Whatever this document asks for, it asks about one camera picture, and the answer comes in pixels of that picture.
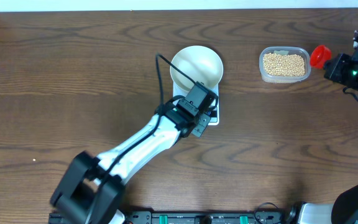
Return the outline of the red plastic measuring scoop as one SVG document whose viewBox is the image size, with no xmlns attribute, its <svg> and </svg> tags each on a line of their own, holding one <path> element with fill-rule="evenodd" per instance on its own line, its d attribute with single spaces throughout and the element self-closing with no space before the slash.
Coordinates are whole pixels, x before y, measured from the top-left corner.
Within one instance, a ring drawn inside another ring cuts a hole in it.
<svg viewBox="0 0 358 224">
<path fill-rule="evenodd" d="M 322 69 L 324 64 L 331 60 L 331 50 L 325 45 L 317 46 L 310 55 L 310 65 L 313 68 Z"/>
</svg>

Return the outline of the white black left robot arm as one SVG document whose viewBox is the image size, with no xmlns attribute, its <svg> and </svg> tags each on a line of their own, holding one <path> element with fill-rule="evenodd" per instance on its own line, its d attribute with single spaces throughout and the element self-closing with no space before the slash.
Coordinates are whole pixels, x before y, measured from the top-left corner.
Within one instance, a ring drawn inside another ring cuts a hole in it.
<svg viewBox="0 0 358 224">
<path fill-rule="evenodd" d="M 51 196 L 50 204 L 72 223 L 123 223 L 119 211 L 129 179 L 153 157 L 190 134 L 200 136 L 212 106 L 174 97 L 129 139 L 96 157 L 78 154 Z"/>
</svg>

